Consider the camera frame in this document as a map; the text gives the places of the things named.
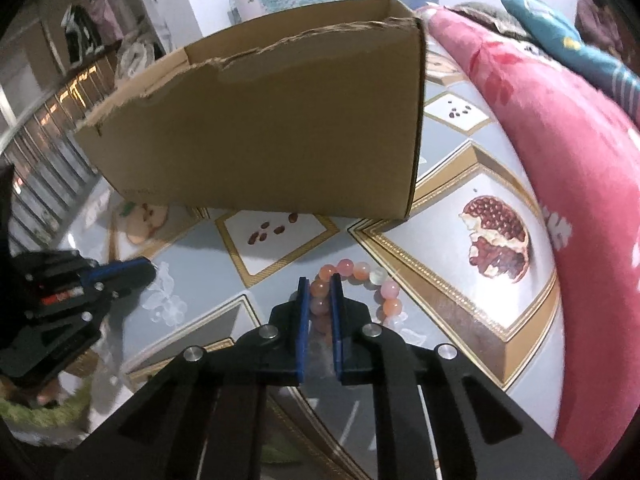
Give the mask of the person's left hand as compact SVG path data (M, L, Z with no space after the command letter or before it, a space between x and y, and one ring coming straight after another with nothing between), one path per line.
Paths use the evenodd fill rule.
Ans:
M11 402L22 404L29 408L44 408L51 404L57 404L61 392L60 381L55 378L39 389L6 388L6 397Z

